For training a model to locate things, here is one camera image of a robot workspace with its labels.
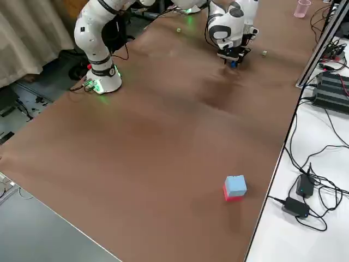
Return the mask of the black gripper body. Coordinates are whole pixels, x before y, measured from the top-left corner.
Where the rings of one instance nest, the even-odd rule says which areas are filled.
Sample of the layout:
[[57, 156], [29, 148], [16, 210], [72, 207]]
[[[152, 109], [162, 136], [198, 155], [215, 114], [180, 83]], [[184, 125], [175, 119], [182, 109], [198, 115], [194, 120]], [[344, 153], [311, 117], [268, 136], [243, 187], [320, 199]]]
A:
[[244, 57], [250, 52], [250, 48], [246, 46], [238, 46], [226, 49], [219, 49], [218, 57], [230, 61], [241, 62]]

